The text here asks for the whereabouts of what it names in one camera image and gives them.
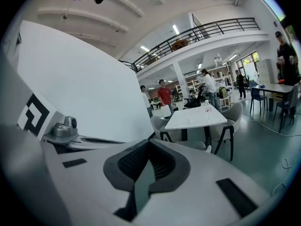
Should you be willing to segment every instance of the chair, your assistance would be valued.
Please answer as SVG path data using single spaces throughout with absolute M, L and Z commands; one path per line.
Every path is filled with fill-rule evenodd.
M 176 144 L 184 145 L 187 147 L 192 147 L 201 151 L 211 152 L 211 146 L 206 149 L 205 143 L 202 141 L 181 141 L 182 134 L 181 130 L 165 130 L 165 126 L 168 123 L 167 119 L 161 119 L 158 116 L 153 116 L 151 119 L 151 124 L 155 130 L 155 134 L 162 141 L 176 142 Z
M 253 113 L 254 113 L 254 100 L 258 100 L 260 103 L 260 115 L 261 115 L 261 101 L 263 100 L 263 108 L 265 108 L 265 100 L 267 100 L 267 112 L 268 112 L 268 98 L 266 96 L 260 95 L 259 90 L 252 89 L 253 86 L 258 85 L 256 82 L 251 81 L 250 82 L 250 88 L 251 88 L 251 108 L 250 108 L 250 114 L 253 106 Z
M 282 108 L 280 116 L 283 115 L 284 110 L 289 110 L 291 108 L 296 107 L 296 105 L 298 103 L 298 94 L 299 94 L 299 84 L 295 84 L 293 89 L 291 90 L 291 92 L 288 93 L 287 101 L 281 101 L 281 102 L 278 102 L 276 104 L 276 109 L 275 109 L 275 114 L 274 114 L 273 121 L 275 120 L 276 112 L 277 112 L 278 107 Z M 288 113 L 286 113 L 285 116 L 284 116 L 283 124 L 282 124 L 282 120 L 281 120 L 279 133 L 280 133 L 281 129 L 283 129 L 283 127 L 284 127 L 285 119 L 286 119 L 287 114 Z M 294 119 L 293 115 L 291 115 L 290 124 L 291 124 L 292 121 L 293 121 L 293 124 L 294 124 L 295 119 Z
M 231 155 L 230 161 L 233 160 L 233 134 L 237 132 L 240 127 L 240 121 L 243 114 L 243 105 L 241 103 L 235 103 L 233 106 L 221 114 L 227 119 L 225 124 L 211 126 L 210 127 L 210 134 L 212 141 L 218 141 L 217 148 L 214 154 L 217 154 L 222 141 L 230 140 L 231 142 Z

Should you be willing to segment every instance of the trash can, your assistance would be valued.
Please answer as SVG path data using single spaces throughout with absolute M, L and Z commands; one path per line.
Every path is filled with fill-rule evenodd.
M 274 99 L 269 98 L 269 111 L 273 111 L 274 109 Z

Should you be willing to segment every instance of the white pillar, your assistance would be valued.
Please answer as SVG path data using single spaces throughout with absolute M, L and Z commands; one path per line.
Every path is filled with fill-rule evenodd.
M 179 63 L 174 62 L 173 66 L 174 66 L 174 71 L 175 71 L 175 73 L 177 74 L 177 77 L 178 77 L 178 81 L 179 81 L 179 85 L 181 87 L 183 98 L 184 99 L 189 98 L 189 96 L 188 96 L 189 91 L 188 91 L 187 83 L 186 83 L 186 80 L 184 78 L 184 75 L 182 74 Z

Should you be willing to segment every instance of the white chair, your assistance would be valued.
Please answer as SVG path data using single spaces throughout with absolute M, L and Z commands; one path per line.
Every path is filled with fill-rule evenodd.
M 240 127 L 240 121 L 243 114 L 243 105 L 241 103 L 235 103 L 229 110 L 221 112 L 221 114 L 227 119 L 227 122 L 225 124 L 210 127 L 211 140 L 218 141 L 218 145 L 214 154 L 217 154 L 222 141 L 230 140 L 231 161 L 233 160 L 233 134 L 237 132 Z
M 151 119 L 151 124 L 154 128 L 155 134 L 162 141 L 175 142 L 179 145 L 184 145 L 187 147 L 195 148 L 201 151 L 211 152 L 211 146 L 209 145 L 206 149 L 204 142 L 202 141 L 181 141 L 182 134 L 181 130 L 166 130 L 165 126 L 168 123 L 167 119 L 161 119 L 158 116 L 153 116 Z

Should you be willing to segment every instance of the cap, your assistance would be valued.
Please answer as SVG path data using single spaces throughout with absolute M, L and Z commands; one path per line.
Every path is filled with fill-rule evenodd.
M 277 37 L 280 37 L 280 36 L 282 36 L 282 33 L 279 32 L 279 31 L 277 31 L 277 32 L 275 33 L 275 36 L 276 36 L 276 38 L 277 38 Z

